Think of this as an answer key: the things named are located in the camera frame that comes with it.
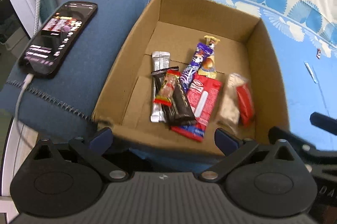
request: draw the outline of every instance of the black smartphone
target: black smartphone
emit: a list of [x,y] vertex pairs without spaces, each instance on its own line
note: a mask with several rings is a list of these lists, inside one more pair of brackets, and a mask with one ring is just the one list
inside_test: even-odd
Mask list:
[[25,73],[52,78],[56,75],[76,38],[97,11],[97,4],[69,1],[63,4],[29,41],[19,58]]

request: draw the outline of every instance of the cardboard box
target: cardboard box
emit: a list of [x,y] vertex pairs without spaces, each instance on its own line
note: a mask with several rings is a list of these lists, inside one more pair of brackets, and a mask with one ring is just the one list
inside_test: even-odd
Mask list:
[[289,129],[284,85],[278,61],[263,21],[208,0],[151,0],[132,28],[107,77],[93,120],[110,125],[113,134],[150,147],[223,155],[214,143],[221,90],[203,142],[199,143],[150,121],[151,54],[171,53],[170,65],[182,71],[205,35],[221,41],[215,47],[217,80],[230,73],[250,80],[255,123],[240,128],[239,137],[267,143],[272,126]]

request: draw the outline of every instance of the blue fabric surface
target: blue fabric surface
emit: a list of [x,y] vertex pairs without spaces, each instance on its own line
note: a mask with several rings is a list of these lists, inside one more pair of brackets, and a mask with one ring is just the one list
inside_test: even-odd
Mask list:
[[[31,86],[91,115],[124,40],[149,0],[66,1],[95,2],[97,14],[75,42],[57,75],[53,79],[34,78]],[[8,80],[24,78],[16,64]],[[14,114],[19,91],[6,84],[0,93],[0,108]],[[95,125],[27,92],[21,101],[19,119],[55,142],[96,131]]]

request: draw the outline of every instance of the beige snack package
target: beige snack package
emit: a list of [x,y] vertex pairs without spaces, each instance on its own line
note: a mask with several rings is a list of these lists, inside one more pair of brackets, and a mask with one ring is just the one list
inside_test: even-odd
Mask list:
[[213,37],[213,36],[204,36],[206,39],[206,45],[212,49],[212,53],[209,57],[207,57],[203,63],[201,64],[201,67],[198,70],[199,75],[206,76],[211,79],[216,79],[216,68],[215,68],[215,62],[214,62],[214,48],[220,41],[219,39]]
[[224,86],[224,94],[219,106],[217,120],[229,126],[236,134],[236,127],[240,119],[238,95],[236,88],[246,83],[247,80],[239,74],[232,73],[228,76],[227,84]]

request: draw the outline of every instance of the charging cable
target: charging cable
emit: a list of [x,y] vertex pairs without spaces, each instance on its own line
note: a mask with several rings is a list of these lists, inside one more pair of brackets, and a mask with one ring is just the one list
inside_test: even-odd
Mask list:
[[[35,0],[35,17],[34,17],[34,35],[39,29],[39,22],[40,22],[40,4],[41,0]],[[23,86],[21,88],[19,97],[17,98],[17,102],[15,105],[15,123],[16,123],[16,130],[17,133],[19,134],[20,138],[23,139],[24,143],[30,148],[33,149],[33,147],[29,144],[29,142],[24,138],[24,136],[21,136],[21,130],[19,127],[19,108],[20,108],[20,102],[22,99],[22,96],[27,89],[28,85],[32,82],[34,75],[33,74],[28,74],[23,82]]]

